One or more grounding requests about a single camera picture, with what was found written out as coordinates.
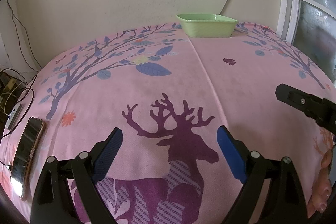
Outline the person's right hand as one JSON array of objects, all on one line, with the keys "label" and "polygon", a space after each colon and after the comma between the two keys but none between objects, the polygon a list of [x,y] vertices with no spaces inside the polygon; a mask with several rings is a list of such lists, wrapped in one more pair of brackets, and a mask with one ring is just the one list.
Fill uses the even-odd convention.
[{"label": "person's right hand", "polygon": [[329,165],[332,161],[332,149],[329,149],[321,160],[321,170],[313,185],[311,198],[307,204],[307,216],[310,218],[316,211],[323,213],[327,207],[332,186],[329,180]]}]

